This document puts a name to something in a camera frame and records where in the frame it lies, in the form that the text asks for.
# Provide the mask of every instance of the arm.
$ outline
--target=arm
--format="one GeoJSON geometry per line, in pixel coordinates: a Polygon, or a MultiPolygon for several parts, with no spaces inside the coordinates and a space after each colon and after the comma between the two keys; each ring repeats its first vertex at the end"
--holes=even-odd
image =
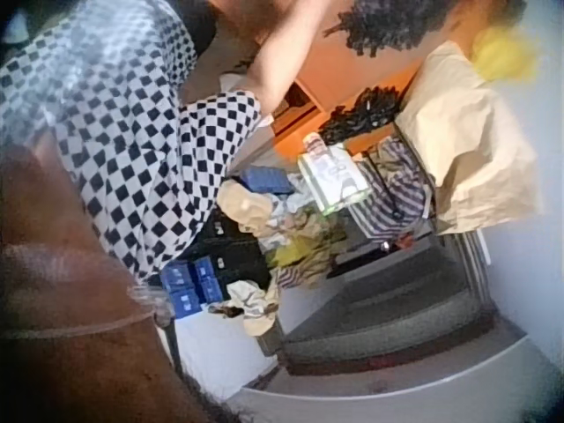
{"type": "Polygon", "coordinates": [[[296,79],[333,0],[296,0],[263,44],[237,89],[251,91],[269,115],[296,79]]]}

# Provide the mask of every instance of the bracelet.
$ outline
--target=bracelet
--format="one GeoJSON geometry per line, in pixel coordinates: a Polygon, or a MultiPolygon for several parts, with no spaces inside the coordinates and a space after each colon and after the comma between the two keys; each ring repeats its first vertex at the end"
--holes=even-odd
{"type": "Polygon", "coordinates": [[[153,317],[154,312],[147,312],[142,315],[131,315],[124,319],[116,320],[112,323],[93,324],[92,326],[77,326],[74,328],[62,329],[45,329],[45,330],[7,330],[0,333],[2,340],[17,339],[58,339],[58,338],[74,338],[86,335],[95,335],[97,333],[110,332],[111,330],[121,329],[134,323],[143,322],[143,320],[153,317]]]}

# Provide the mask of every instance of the dreadlocks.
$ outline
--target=dreadlocks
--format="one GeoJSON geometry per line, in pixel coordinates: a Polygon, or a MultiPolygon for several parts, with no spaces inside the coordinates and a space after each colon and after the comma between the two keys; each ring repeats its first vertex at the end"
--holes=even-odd
{"type": "Polygon", "coordinates": [[[449,11],[459,0],[356,0],[350,11],[339,13],[340,23],[325,36],[348,32],[346,46],[370,57],[390,47],[417,47],[426,33],[444,25],[449,11]]]}

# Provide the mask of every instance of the striped fabric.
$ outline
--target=striped fabric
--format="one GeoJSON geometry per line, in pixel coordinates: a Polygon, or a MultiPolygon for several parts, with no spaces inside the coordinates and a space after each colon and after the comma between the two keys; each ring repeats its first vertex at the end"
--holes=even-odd
{"type": "Polygon", "coordinates": [[[381,157],[391,160],[395,170],[378,174],[369,159],[359,163],[372,193],[348,209],[369,240],[383,243],[396,240],[421,218],[426,205],[426,182],[418,162],[400,138],[386,138],[378,151],[381,157]]]}

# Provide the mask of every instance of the staircase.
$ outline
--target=staircase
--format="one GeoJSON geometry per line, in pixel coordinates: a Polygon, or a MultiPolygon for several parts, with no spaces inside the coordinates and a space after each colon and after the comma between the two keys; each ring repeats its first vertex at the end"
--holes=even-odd
{"type": "Polygon", "coordinates": [[[286,336],[282,362],[296,375],[366,371],[484,333],[492,313],[465,250],[462,239],[431,235],[343,275],[347,288],[286,336]]]}

